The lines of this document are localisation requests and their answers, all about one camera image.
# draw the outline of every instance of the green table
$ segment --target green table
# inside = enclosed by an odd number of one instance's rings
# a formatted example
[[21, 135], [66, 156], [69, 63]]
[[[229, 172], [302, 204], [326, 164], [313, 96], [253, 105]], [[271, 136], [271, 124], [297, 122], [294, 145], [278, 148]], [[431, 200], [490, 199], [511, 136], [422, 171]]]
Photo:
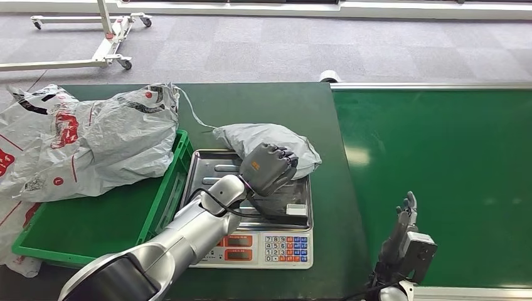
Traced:
[[[194, 111], [207, 124], [282, 124], [307, 136], [324, 164], [311, 176], [314, 208], [314, 265], [311, 269], [190, 268], [167, 297], [339, 298], [360, 289], [371, 271], [371, 265], [329, 85], [250, 83], [179, 86], [189, 95]], [[80, 100], [105, 99], [140, 87], [143, 85], [64, 86]], [[179, 128], [188, 131], [195, 149], [223, 148], [208, 128], [200, 126], [192, 118], [184, 99], [179, 107]], [[50, 300], [57, 296], [58, 291], [49, 292], [45, 288], [41, 288], [43, 291], [38, 295], [40, 288], [34, 283], [28, 282], [33, 292], [27, 293]], [[10, 300], [2, 293], [0, 299]]]
[[439, 244], [423, 285], [532, 288], [530, 85], [332, 90], [372, 262], [412, 190]]

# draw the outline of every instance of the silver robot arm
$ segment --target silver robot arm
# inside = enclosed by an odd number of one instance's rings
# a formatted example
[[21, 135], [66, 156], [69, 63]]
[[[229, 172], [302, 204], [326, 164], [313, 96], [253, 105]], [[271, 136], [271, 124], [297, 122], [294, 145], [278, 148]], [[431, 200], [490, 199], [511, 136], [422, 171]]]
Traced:
[[297, 158], [285, 148], [257, 146], [244, 158], [238, 176], [225, 176], [209, 193], [197, 194], [148, 242], [101, 256], [83, 267], [67, 281], [59, 300], [162, 300], [190, 264], [201, 261], [237, 229], [240, 202], [251, 194], [272, 194], [292, 179], [296, 165]]

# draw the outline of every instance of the gray bag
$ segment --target gray bag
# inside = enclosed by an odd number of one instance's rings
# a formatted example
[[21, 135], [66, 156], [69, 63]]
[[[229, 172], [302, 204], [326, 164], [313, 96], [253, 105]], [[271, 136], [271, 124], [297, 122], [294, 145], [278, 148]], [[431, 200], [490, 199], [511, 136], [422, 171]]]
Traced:
[[282, 125], [231, 124], [215, 128], [213, 135], [221, 139], [229, 149], [235, 150], [242, 159], [262, 142], [286, 147], [299, 157], [293, 180], [310, 174], [321, 164], [321, 158], [309, 139], [297, 135]]

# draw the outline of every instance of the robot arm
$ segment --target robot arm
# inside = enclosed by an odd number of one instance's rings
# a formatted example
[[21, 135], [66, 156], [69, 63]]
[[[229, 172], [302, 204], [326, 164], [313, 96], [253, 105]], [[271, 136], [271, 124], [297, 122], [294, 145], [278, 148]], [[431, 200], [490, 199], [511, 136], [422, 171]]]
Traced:
[[272, 194], [292, 179], [296, 165], [297, 158], [285, 148], [257, 146], [244, 158], [238, 176], [225, 176], [208, 193], [197, 194], [148, 242], [83, 267], [65, 284], [59, 300], [162, 300], [190, 264], [237, 229], [239, 204], [255, 193]]
[[397, 222], [382, 244], [378, 262], [370, 275], [366, 301], [412, 301], [413, 283], [423, 281], [436, 253], [437, 245], [431, 237], [418, 232], [414, 193], [409, 191], [403, 207], [397, 207], [396, 211]]

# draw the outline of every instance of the white cable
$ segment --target white cable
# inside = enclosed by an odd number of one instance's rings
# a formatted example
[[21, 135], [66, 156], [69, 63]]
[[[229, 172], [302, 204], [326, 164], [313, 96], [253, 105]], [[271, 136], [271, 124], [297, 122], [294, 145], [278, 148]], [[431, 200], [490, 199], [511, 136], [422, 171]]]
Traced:
[[204, 127], [210, 127], [211, 129], [215, 129], [216, 127], [214, 127], [212, 125], [206, 125], [205, 123], [203, 123], [203, 121], [201, 121], [201, 119], [194, 112], [194, 108], [192, 107], [192, 103], [190, 102], [190, 99], [188, 98], [188, 95], [186, 94], [186, 92], [183, 91], [183, 89], [181, 89], [179, 87], [176, 87], [176, 88], [183, 93], [183, 96], [185, 97], [186, 101], [188, 102], [188, 106], [190, 107], [190, 111], [192, 111], [192, 116], [194, 116], [194, 119], [196, 119], [196, 121], [199, 124], [203, 125]]

